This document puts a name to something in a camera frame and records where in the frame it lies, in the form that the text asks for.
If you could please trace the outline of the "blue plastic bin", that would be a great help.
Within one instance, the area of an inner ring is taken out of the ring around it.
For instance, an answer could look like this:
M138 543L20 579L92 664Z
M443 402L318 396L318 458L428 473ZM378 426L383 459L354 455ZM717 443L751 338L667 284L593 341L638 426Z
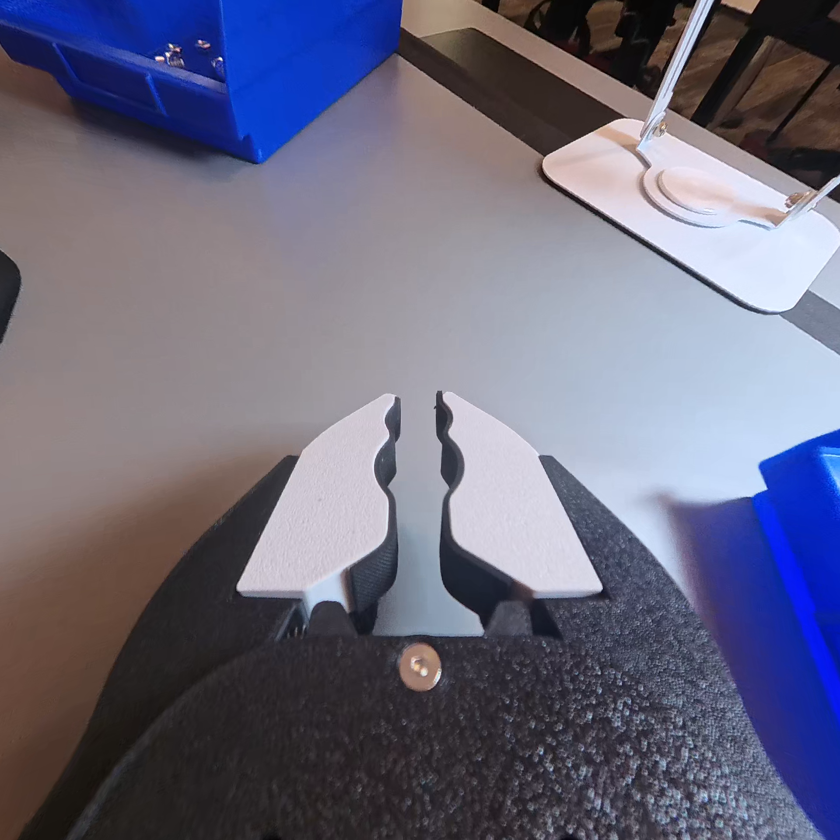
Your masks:
M261 163L396 52L402 15L400 1L2 1L1 41L71 98ZM184 69L154 60L168 43Z
M794 659L782 717L801 741L789 767L814 824L838 838L839 432L767 458L759 472L752 507L781 579L779 652Z

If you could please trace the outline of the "white document stand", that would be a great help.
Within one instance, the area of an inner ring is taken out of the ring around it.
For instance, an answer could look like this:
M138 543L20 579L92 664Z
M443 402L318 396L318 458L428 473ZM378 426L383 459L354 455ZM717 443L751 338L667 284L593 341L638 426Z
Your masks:
M667 110L712 1L696 2L644 122L617 119L546 155L553 185L756 312L787 312L838 250L816 207L838 186L783 195L668 132Z

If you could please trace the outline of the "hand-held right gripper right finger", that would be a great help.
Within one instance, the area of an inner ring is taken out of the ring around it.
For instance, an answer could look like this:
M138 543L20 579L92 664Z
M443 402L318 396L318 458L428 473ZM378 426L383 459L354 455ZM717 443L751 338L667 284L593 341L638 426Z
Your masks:
M471 612L601 595L604 586L538 452L454 392L436 395L446 484L439 564Z

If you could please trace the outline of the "black wrist rest pad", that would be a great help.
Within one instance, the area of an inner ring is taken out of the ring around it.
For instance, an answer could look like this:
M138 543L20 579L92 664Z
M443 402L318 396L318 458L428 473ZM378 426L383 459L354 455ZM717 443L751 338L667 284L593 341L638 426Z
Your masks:
M3 251L0 253L1 263L1 311L0 311L0 341L3 342L9 322L13 317L18 296L22 286L22 277L17 264Z

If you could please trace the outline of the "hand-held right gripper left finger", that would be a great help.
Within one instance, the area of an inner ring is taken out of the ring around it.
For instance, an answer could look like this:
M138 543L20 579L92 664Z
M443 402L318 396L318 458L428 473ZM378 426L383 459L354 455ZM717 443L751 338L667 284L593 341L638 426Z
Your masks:
M401 402L386 393L305 447L237 582L249 597L372 609L396 578Z

